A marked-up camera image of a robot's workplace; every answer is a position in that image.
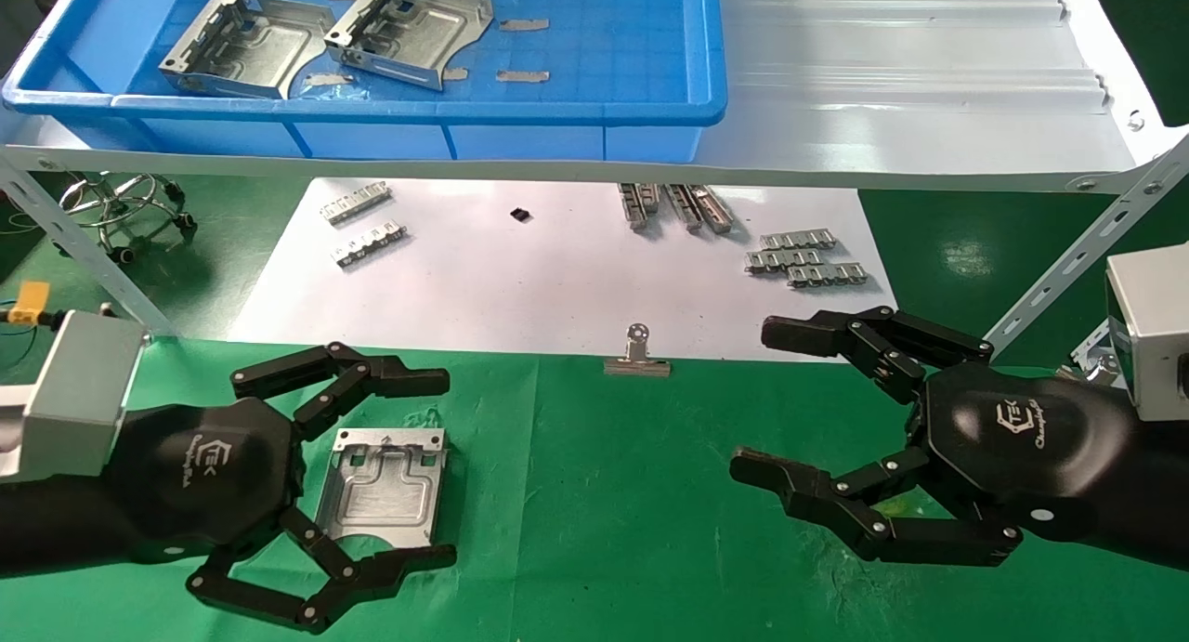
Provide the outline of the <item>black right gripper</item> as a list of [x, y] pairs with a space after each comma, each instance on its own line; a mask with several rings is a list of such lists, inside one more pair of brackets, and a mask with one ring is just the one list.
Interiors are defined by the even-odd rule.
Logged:
[[[992, 344], [887, 306], [770, 316], [762, 345], [841, 357], [900, 404], [919, 397], [921, 448], [845, 474], [746, 447], [730, 459], [735, 482], [776, 495], [787, 517], [832, 531], [862, 560], [993, 569], [1023, 543], [1014, 525], [1055, 542], [1134, 545], [1127, 478], [1141, 418], [1121, 389], [981, 366]], [[924, 380], [927, 366], [942, 371]], [[952, 516], [877, 510], [917, 487]]]

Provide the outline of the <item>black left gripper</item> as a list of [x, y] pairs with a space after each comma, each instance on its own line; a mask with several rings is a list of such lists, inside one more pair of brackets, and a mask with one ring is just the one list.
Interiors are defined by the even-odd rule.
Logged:
[[[292, 421], [262, 399], [329, 384]], [[294, 506], [306, 465], [300, 440], [323, 435], [369, 397], [449, 392], [449, 371], [413, 370], [400, 357], [365, 357], [339, 342], [259, 361], [229, 376], [229, 405], [169, 404], [130, 413], [114, 443], [114, 502], [128, 520], [128, 558], [162, 564], [209, 555], [187, 579], [207, 608], [319, 635], [350, 609], [394, 598], [416, 571], [448, 569], [454, 545], [350, 558]], [[323, 571], [308, 598], [244, 583], [238, 562], [281, 536]]]

